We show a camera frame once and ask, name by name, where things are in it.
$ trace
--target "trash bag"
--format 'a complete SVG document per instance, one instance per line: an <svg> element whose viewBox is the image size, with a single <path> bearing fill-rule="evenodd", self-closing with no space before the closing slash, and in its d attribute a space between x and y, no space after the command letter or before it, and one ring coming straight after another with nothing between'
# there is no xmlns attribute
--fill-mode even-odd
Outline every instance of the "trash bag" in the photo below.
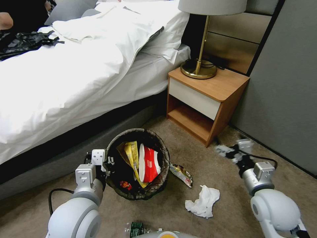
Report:
<svg viewBox="0 0 317 238"><path fill-rule="evenodd" d="M122 142L137 141L138 151L140 144L151 148L158 153L158 164L161 167L160 174L145 188L142 188L138 181L133 179L133 169L123 160L117 146ZM111 167L111 174L107 177L107 184L115 192L128 200L148 200L155 194L164 190L167 183L167 174L170 167L169 152L162 139L148 129L133 128L117 135L107 147L106 158L113 157L114 165ZM120 186L121 181L128 182L132 189L128 190Z"/></svg>
<svg viewBox="0 0 317 238"><path fill-rule="evenodd" d="M42 45L55 46L57 43L64 43L58 41L59 38L50 39L49 33L1 33L0 34L0 61L6 60L10 57L24 54L28 51L39 49Z"/></svg>

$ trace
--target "table lamp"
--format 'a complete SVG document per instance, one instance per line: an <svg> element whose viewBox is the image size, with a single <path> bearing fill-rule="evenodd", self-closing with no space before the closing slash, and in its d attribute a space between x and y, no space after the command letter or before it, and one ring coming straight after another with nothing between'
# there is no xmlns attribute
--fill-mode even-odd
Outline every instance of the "table lamp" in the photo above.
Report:
<svg viewBox="0 0 317 238"><path fill-rule="evenodd" d="M211 62L201 59L207 38L210 16L242 13L245 11L246 5L247 0L179 0L179 10L192 14L207 15L199 58L183 62L181 64L181 72L183 74L195 79L208 79L216 75L217 67Z"/></svg>

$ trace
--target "gray upholstered bed base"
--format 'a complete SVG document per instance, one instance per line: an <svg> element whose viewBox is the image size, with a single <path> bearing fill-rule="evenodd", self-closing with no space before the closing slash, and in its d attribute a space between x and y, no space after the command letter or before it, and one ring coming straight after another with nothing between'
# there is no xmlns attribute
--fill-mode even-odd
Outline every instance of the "gray upholstered bed base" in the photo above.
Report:
<svg viewBox="0 0 317 238"><path fill-rule="evenodd" d="M141 127L153 116L157 107L157 104L150 105L100 134L1 184L0 200L74 172L78 165L83 163L86 152L95 148L106 148L122 131Z"/></svg>

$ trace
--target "trash can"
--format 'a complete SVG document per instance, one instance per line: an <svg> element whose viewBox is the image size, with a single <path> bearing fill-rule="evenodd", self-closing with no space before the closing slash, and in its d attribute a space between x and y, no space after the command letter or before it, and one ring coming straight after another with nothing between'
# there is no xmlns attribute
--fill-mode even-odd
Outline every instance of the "trash can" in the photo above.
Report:
<svg viewBox="0 0 317 238"><path fill-rule="evenodd" d="M122 142L137 141L138 151L140 144L151 148L158 153L158 164L161 167L160 174L145 188L142 188L137 180L133 178L133 169L123 160L117 150ZM111 167L111 174L107 177L107 184L116 193L128 200L148 200L155 194L164 190L167 183L167 174L170 167L169 152L162 139L153 131L143 128L126 130L112 139L106 150L106 158L113 157L114 165ZM122 188L120 183L128 182L131 190Z"/></svg>

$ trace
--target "green label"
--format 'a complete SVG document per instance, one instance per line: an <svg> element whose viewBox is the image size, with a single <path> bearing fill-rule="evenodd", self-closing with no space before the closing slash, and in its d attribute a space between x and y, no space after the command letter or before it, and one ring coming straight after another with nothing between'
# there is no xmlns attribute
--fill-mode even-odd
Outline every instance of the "green label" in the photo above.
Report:
<svg viewBox="0 0 317 238"><path fill-rule="evenodd" d="M130 238L133 238L138 235L142 235L143 223L142 222L132 222L131 223L131 231Z"/></svg>

